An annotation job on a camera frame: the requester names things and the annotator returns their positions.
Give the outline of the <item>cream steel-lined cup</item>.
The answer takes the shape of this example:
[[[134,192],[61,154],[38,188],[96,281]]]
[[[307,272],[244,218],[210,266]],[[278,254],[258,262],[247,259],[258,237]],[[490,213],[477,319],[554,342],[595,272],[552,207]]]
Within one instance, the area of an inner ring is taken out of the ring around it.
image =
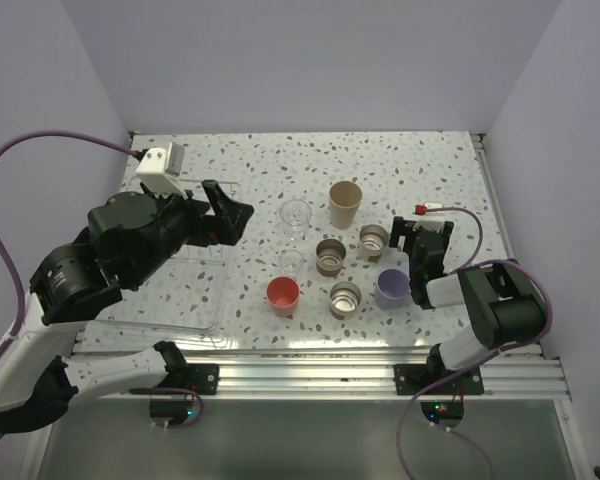
[[[382,226],[363,226],[359,233],[359,256],[367,262],[378,262],[389,244],[389,239],[389,233]]]

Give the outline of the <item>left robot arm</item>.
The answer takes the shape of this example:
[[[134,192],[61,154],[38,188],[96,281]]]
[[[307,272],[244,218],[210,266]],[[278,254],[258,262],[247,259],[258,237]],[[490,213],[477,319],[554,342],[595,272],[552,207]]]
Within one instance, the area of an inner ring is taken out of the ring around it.
[[[14,332],[0,345],[0,435],[36,431],[72,407],[114,393],[190,392],[188,364],[172,341],[103,361],[76,362],[61,352],[183,246],[239,242],[253,206],[231,199],[214,180],[202,187],[204,201],[147,188],[115,194],[89,211],[73,242],[44,258],[21,298]]]

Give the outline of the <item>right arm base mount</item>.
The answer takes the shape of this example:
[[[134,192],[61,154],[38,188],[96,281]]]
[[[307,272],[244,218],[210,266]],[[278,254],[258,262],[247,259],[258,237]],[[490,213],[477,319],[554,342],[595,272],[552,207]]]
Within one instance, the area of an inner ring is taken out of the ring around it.
[[[450,371],[433,374],[424,364],[393,366],[395,390],[398,395],[415,395],[422,390],[428,395],[480,396],[485,393],[479,368],[458,375]]]

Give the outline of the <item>pink plastic cup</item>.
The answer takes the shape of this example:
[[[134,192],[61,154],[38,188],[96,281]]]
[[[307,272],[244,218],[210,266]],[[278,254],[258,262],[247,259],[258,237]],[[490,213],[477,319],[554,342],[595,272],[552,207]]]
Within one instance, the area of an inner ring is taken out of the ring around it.
[[[279,276],[267,285],[266,298],[276,316],[288,317],[298,306],[300,287],[295,279]]]

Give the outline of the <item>large clear plastic cup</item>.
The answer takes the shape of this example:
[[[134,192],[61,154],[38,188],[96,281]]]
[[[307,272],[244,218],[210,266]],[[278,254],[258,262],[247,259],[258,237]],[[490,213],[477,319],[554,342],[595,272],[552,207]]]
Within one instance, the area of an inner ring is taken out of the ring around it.
[[[285,202],[279,210],[284,234],[290,240],[303,240],[312,217],[310,205],[300,199]]]

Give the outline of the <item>steel cup brown base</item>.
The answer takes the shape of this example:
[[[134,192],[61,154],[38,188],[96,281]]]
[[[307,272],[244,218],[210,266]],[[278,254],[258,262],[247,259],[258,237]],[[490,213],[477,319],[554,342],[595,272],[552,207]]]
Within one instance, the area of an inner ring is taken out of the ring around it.
[[[361,299],[361,291],[354,283],[338,282],[329,293],[329,310],[337,319],[349,318],[358,309]]]

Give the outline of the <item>brown-band steel cup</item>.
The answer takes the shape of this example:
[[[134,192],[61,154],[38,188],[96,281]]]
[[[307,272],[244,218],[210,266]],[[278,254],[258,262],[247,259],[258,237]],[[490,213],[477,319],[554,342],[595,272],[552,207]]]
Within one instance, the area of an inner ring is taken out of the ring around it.
[[[336,277],[343,268],[346,248],[339,240],[328,238],[317,244],[315,254],[317,271],[325,277]]]

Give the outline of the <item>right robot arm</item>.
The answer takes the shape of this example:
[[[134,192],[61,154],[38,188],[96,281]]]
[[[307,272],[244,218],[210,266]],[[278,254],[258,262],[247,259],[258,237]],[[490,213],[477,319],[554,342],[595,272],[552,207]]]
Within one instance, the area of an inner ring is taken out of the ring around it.
[[[409,259],[408,292],[424,310],[461,306],[469,324],[429,350],[423,364],[394,366],[399,395],[485,393],[480,366],[501,350],[535,343],[550,323],[544,295],[514,260],[444,271],[454,224],[426,228],[396,216],[389,246]]]

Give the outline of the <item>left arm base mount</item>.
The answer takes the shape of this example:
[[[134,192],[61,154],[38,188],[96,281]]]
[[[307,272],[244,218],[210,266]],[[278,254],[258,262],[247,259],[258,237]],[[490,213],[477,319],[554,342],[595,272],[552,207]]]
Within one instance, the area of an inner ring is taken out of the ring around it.
[[[134,388],[131,394],[187,394],[195,392],[199,395],[215,395],[220,378],[218,364],[189,364],[179,373],[169,373],[157,386],[151,388]]]

